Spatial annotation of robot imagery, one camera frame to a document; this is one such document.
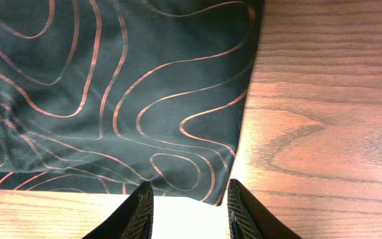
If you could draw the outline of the black printed cycling jersey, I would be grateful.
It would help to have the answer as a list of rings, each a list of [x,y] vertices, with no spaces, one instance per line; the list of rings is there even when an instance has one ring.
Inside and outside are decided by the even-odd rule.
[[[0,190],[218,205],[262,1],[0,1]]]

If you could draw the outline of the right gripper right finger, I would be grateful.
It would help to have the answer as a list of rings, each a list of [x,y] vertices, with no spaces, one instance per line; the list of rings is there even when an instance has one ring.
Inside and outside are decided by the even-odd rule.
[[[237,179],[230,179],[227,210],[231,239],[302,239]]]

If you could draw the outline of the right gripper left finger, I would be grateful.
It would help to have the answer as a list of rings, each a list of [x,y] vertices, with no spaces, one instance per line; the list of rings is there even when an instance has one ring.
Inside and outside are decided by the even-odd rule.
[[[145,181],[83,239],[151,239],[153,216],[153,188],[151,182]]]

